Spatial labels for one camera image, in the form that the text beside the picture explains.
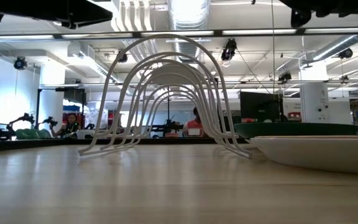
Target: white column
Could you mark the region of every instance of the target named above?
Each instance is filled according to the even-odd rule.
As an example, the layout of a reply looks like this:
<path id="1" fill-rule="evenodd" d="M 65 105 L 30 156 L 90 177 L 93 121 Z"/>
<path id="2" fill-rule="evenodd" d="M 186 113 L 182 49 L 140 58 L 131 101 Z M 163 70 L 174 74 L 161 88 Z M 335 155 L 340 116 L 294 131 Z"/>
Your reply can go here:
<path id="1" fill-rule="evenodd" d="M 326 63 L 315 62 L 310 68 L 301 68 L 300 80 L 327 80 Z M 302 122 L 329 123 L 327 83 L 302 84 L 300 88 Z"/>
<path id="2" fill-rule="evenodd" d="M 46 65 L 41 68 L 40 84 L 56 85 L 64 84 L 65 67 L 61 65 Z M 55 90 L 42 90 L 40 95 L 39 122 L 52 116 L 58 121 L 57 127 L 62 125 L 64 92 Z M 48 124 L 42 124 L 40 129 L 49 130 Z"/>

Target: computer monitor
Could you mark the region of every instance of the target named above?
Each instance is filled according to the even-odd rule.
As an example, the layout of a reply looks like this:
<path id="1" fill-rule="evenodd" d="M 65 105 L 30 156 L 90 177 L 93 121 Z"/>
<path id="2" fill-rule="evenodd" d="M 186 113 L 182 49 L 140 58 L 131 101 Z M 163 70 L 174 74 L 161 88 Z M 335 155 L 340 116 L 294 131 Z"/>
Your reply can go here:
<path id="1" fill-rule="evenodd" d="M 257 122 L 280 121 L 280 99 L 280 95 L 241 92 L 241 118 L 254 119 Z"/>

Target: person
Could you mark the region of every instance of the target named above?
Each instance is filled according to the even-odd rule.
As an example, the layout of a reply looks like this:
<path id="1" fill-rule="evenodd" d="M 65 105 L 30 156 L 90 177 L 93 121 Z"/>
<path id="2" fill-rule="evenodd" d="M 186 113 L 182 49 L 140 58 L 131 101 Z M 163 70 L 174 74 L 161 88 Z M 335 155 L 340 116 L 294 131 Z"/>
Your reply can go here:
<path id="1" fill-rule="evenodd" d="M 67 116 L 67 124 L 62 125 L 58 132 L 55 133 L 52 125 L 50 125 L 49 128 L 51 130 L 53 137 L 64 136 L 66 134 L 75 133 L 76 131 L 81 129 L 79 124 L 77 123 L 77 116 L 74 113 L 70 113 Z"/>
<path id="2" fill-rule="evenodd" d="M 201 124 L 201 119 L 198 114 L 197 107 L 194 107 L 193 114 L 196 116 L 196 119 L 186 122 L 186 124 L 183 127 L 183 133 L 185 134 L 185 136 L 191 136 L 191 137 L 208 137 L 206 133 L 204 133 L 203 124 Z M 189 129 L 194 129 L 195 133 L 189 134 Z"/>

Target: white plate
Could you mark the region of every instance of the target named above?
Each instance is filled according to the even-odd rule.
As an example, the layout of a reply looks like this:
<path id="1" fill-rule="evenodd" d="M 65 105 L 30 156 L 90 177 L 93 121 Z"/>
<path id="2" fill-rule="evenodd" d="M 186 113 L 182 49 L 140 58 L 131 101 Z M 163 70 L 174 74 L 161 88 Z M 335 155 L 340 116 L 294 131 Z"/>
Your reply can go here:
<path id="1" fill-rule="evenodd" d="M 270 160 L 281 164 L 358 173 L 357 136 L 264 136 L 251 142 Z"/>

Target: table surface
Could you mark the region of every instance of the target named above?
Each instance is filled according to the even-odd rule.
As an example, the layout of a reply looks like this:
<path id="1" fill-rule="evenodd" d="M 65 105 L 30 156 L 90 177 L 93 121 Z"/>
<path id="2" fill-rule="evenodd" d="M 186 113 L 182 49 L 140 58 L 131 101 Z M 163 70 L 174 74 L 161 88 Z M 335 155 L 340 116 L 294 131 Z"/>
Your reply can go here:
<path id="1" fill-rule="evenodd" d="M 358 175 L 217 145 L 82 147 L 1 151 L 0 223 L 358 223 Z"/>

